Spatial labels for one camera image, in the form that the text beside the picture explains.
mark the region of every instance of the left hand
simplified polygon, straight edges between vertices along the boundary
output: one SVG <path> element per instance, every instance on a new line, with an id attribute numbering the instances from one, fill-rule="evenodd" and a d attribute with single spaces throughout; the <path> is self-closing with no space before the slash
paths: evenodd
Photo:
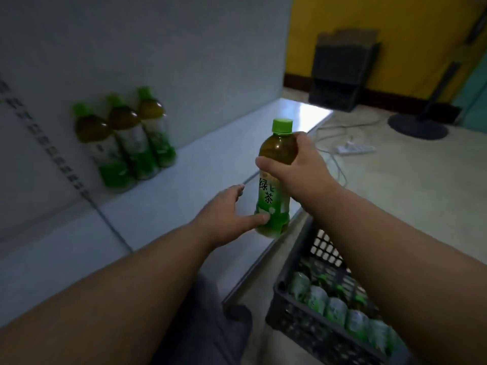
<path id="1" fill-rule="evenodd" d="M 235 214 L 235 204 L 244 192 L 244 187 L 243 184 L 235 185 L 219 192 L 190 223 L 209 238 L 212 249 L 226 245 L 269 221 L 269 215 L 266 214 Z"/>

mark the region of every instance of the teal wall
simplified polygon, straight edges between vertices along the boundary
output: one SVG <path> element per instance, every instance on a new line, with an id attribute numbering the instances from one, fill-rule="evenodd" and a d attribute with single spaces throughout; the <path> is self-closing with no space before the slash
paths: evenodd
<path id="1" fill-rule="evenodd" d="M 453 105 L 462 108 L 460 126 L 487 133 L 487 53 L 455 97 Z"/>

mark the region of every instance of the yellow wall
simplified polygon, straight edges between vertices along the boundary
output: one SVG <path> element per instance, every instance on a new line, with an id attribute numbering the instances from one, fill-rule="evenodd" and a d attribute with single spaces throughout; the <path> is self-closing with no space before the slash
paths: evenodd
<path id="1" fill-rule="evenodd" d="M 311 76 L 320 32 L 375 28 L 382 48 L 367 87 L 427 98 L 483 8 L 473 0 L 294 0 L 286 72 Z M 484 32 L 441 101 L 451 101 L 486 46 Z"/>

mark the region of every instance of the floor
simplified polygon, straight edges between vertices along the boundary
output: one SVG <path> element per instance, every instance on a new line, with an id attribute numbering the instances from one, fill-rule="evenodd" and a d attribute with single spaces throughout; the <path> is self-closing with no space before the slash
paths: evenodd
<path id="1" fill-rule="evenodd" d="M 285 89 L 284 98 L 307 102 L 307 94 Z M 336 156 L 347 187 L 377 206 L 435 238 L 487 264 L 487 135 L 450 127 L 444 140 L 424 141 L 394 132 L 387 126 L 391 112 L 359 106 L 352 113 L 337 112 L 318 131 L 317 147 L 330 149 L 352 140 L 371 144 L 377 152 Z M 365 124 L 360 128 L 328 128 Z M 323 153 L 330 171 L 337 166 Z M 345 178 L 340 174 L 340 182 Z M 272 287 L 307 215 L 294 223 L 289 236 L 246 282 L 238 301 L 249 307 L 254 327 L 242 363 L 308 365 L 320 362 L 280 332 L 265 325 Z"/>

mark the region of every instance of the hand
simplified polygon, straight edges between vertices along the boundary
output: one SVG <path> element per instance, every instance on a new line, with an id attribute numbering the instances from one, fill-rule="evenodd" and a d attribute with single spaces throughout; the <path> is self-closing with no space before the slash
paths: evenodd
<path id="1" fill-rule="evenodd" d="M 330 175 L 328 167 L 316 150 L 313 141 L 302 132 L 295 133 L 298 142 L 298 155 L 291 165 L 259 156 L 255 164 L 260 170 L 279 179 L 292 198 L 300 202 L 308 212 L 322 202 L 320 195 L 340 187 Z"/>
<path id="2" fill-rule="evenodd" d="M 243 184 L 219 192 L 190 223 L 209 238 L 212 249 L 226 245 L 259 225 L 269 221 L 269 215 L 239 216 L 235 203 L 244 192 Z"/>

